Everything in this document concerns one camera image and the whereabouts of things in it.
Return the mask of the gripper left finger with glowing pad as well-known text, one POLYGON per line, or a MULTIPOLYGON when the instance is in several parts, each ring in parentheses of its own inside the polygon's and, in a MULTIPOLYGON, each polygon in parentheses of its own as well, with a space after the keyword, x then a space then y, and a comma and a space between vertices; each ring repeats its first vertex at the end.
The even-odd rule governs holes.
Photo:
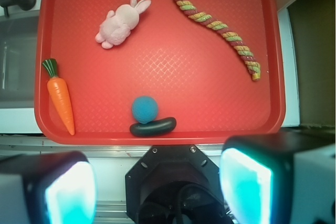
POLYGON ((82 152, 1 157, 1 223, 93 223, 96 204, 82 152))

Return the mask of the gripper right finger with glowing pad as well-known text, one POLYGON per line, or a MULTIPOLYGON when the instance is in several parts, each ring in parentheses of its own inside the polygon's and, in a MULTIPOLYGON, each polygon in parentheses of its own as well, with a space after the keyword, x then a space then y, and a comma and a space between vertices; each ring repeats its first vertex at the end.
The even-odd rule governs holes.
POLYGON ((335 223, 335 134, 233 136, 223 146, 219 182, 239 223, 335 223))

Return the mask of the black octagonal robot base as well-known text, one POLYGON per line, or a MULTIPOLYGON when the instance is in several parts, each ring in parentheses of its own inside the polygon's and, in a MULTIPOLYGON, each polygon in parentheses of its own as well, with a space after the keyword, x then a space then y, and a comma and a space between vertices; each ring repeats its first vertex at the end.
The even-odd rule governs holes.
POLYGON ((219 168, 195 145, 152 146, 125 175, 134 223, 233 223, 219 168))

